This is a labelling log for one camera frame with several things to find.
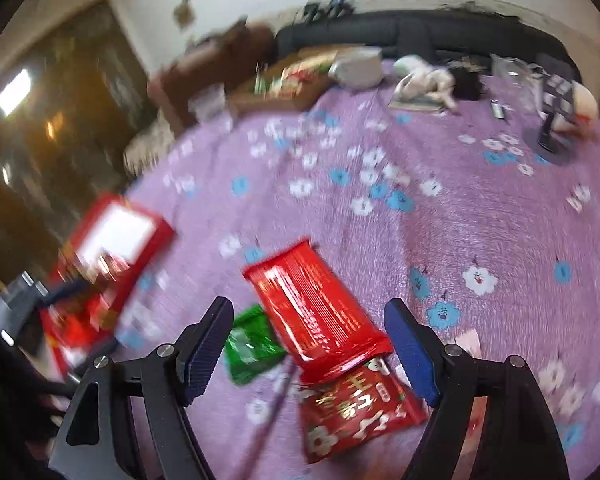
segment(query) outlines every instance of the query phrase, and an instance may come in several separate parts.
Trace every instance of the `red package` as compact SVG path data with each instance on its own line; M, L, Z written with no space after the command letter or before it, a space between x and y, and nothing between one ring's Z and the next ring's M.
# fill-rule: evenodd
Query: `red package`
M243 275L302 368L303 384L333 381L373 356L394 351L307 238Z
M382 358L371 359L320 390L301 389L299 397L309 463L427 418L421 404L400 386Z

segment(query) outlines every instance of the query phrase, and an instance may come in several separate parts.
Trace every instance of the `black sofa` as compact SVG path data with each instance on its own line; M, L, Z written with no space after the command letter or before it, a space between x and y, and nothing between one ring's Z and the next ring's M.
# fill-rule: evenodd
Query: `black sofa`
M523 25L515 16L467 10L384 10L282 28L276 35L278 59L300 48L320 44L361 43L382 47L385 58L417 54L431 64L470 56L488 71L490 54L528 63L541 52L580 71L557 39Z

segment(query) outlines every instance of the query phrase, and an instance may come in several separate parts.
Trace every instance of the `green snack bag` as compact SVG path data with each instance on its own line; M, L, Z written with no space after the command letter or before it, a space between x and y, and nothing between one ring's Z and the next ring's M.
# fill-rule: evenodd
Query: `green snack bag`
M224 343L224 355L234 384L247 384L282 361L286 351L256 303L234 319L234 328Z

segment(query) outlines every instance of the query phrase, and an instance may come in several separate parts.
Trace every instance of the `bed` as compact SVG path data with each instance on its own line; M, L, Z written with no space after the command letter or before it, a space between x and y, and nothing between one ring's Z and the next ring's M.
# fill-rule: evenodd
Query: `bed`
M503 81L484 81L510 96ZM379 327L384 304L402 298L443 342L475 329L484 358L524 356L571 478L586 478L600 464L600 141L558 168L522 142L540 123L515 99L501 98L504 122L487 101L461 102L455 116L394 110L391 95L389 81L335 87L305 114L220 117L183 134L128 193L178 237L128 303L122 357L175 340L216 296L246 309L258 300L242 269L310 237ZM388 363L397 368L395 356ZM216 367L187 412L216 478L401 477L424 425L308 466L297 378L289 358L242 387ZM155 477L146 418L134 414Z

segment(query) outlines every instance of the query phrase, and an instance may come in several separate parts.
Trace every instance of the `blue gripper pad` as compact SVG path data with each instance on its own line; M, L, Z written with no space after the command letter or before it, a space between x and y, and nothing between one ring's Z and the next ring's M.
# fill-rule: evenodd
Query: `blue gripper pad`
M205 393L233 325L234 306L227 298L219 296L182 342L176 359L176 374L184 388L185 406Z
M420 325L402 300L391 300L384 306L384 329L414 393L425 399L429 406L436 407L441 394L436 384L434 365L417 335L423 329L431 329Z

